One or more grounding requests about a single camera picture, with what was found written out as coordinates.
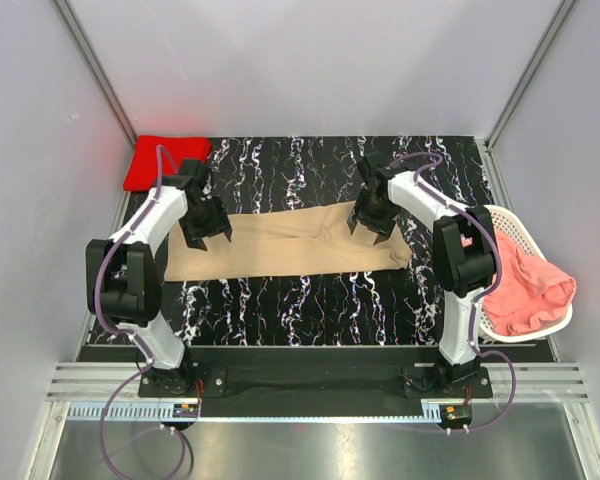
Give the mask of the beige t shirt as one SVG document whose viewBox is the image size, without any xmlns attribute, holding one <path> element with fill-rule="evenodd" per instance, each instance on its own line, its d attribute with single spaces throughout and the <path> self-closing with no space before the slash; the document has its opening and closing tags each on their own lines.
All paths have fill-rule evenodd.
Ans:
<svg viewBox="0 0 600 480">
<path fill-rule="evenodd" d="M 187 246 L 174 227 L 168 240 L 167 282 L 290 277 L 400 270 L 412 251 L 395 226 L 389 239 L 362 225 L 349 230 L 353 202 L 229 217 L 232 238 L 206 238 L 206 250 Z"/>
</svg>

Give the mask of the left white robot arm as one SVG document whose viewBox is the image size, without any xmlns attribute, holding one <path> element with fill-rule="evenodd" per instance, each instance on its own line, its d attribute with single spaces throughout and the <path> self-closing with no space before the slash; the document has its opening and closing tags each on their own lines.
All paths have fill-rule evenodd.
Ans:
<svg viewBox="0 0 600 480">
<path fill-rule="evenodd" d="M 201 387 L 182 340 L 161 313 L 162 284 L 155 254 L 173 227 L 190 249 L 205 241 L 231 237 L 232 227 L 212 173 L 202 162 L 183 160 L 172 175 L 160 173 L 147 199 L 131 219 L 107 239 L 91 240 L 85 250 L 89 311 L 101 327 L 127 337 L 144 357 L 142 379 L 170 396 Z"/>
</svg>

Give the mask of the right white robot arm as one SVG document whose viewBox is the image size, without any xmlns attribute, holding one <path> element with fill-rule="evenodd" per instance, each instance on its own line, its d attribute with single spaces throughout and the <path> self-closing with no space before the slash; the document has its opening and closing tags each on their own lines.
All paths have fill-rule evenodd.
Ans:
<svg viewBox="0 0 600 480">
<path fill-rule="evenodd" d="M 349 215 L 351 231 L 363 225 L 378 242 L 391 236 L 399 213 L 416 217 L 432 234 L 432 269 L 444 292 L 444 323 L 433 366 L 404 369 L 406 388 L 417 394 L 463 396 L 479 374 L 478 317 L 502 275 L 490 211 L 452 200 L 428 183 L 419 153 L 388 161 L 375 152 L 356 168 L 364 185 Z"/>
</svg>

